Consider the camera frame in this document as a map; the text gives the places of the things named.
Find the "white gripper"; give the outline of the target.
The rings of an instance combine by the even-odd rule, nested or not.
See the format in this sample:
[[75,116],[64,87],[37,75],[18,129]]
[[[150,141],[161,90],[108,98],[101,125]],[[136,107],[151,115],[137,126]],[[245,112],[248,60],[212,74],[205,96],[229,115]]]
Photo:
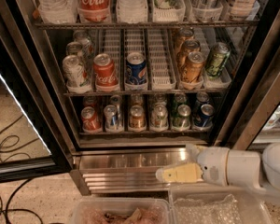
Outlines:
[[203,147],[186,145],[189,159],[193,162],[159,168],[156,178],[164,183],[196,183],[201,178],[209,183],[227,186],[227,159],[230,150],[226,147]]

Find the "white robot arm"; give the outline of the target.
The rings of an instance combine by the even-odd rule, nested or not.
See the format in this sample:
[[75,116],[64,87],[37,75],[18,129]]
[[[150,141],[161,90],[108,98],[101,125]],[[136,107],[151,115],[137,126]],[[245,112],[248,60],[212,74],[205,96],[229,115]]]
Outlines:
[[204,181],[221,187],[246,189],[270,201],[280,202],[280,143],[263,152],[227,147],[186,147],[188,158],[156,171],[164,183]]

